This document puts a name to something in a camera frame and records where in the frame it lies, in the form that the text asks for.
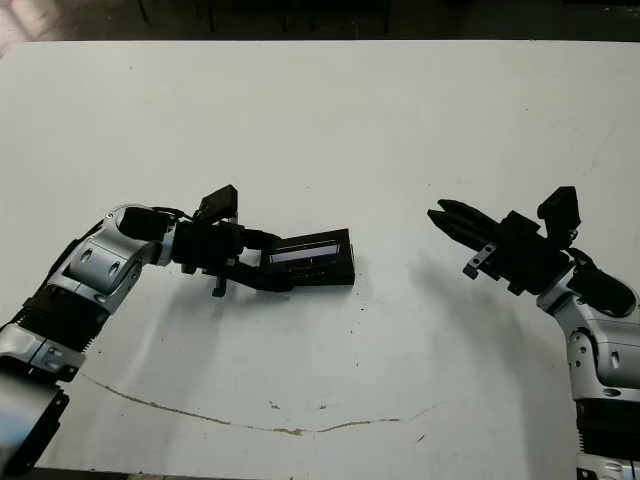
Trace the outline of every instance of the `black wire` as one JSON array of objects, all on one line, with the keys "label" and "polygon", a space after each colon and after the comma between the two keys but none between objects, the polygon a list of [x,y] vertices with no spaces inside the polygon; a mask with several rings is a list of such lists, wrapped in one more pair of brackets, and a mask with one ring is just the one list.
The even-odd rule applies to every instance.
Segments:
[{"label": "black wire", "polygon": [[177,216],[178,218],[186,218],[187,220],[191,220],[193,221],[193,218],[190,215],[187,215],[186,213],[184,213],[182,210],[178,210],[177,208],[170,208],[170,207],[151,207],[151,210],[155,210],[157,212],[166,212],[166,213],[171,213],[175,216]]}]

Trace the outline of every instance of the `dark background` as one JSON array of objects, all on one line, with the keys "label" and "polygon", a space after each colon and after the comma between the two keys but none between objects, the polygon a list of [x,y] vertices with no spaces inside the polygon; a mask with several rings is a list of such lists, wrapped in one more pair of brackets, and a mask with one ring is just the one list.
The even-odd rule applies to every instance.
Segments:
[{"label": "dark background", "polygon": [[31,40],[640,40],[640,0],[0,0]]}]

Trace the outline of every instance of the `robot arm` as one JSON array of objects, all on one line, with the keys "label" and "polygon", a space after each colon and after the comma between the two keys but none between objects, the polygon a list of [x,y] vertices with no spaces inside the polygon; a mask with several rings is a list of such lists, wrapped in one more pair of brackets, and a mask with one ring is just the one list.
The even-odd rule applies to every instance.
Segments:
[{"label": "robot arm", "polygon": [[498,223],[454,200],[439,204],[431,220],[478,252],[464,273],[505,278],[512,293],[536,295],[562,328],[580,436],[578,478],[640,478],[640,301],[570,247],[580,224],[575,189],[561,187],[540,205],[546,237],[513,211]]},{"label": "robot arm", "polygon": [[[318,242],[309,238],[325,250],[310,248]],[[260,266],[240,262],[244,248],[263,252]],[[270,261],[283,255],[287,261]],[[142,267],[171,261],[184,273],[201,269],[216,276],[214,296],[225,294],[227,279],[268,291],[354,280],[347,230],[281,240],[246,229],[237,224],[237,191],[230,185],[205,197],[193,217],[167,208],[115,208],[65,249],[33,297],[0,329],[0,476],[33,467],[69,403],[57,382],[74,378],[83,352]]]}]

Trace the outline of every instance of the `white table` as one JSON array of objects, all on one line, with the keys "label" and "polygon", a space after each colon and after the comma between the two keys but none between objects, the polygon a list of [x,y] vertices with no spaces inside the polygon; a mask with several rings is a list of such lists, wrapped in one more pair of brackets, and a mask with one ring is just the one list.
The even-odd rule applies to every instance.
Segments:
[{"label": "white table", "polygon": [[349,227],[353,289],[290,295],[148,267],[88,352],[40,465],[233,478],[566,479],[560,329],[469,281],[426,218],[535,218],[578,188],[577,245],[640,286],[640,46],[49,43],[0,62],[0,314],[124,202]]}]

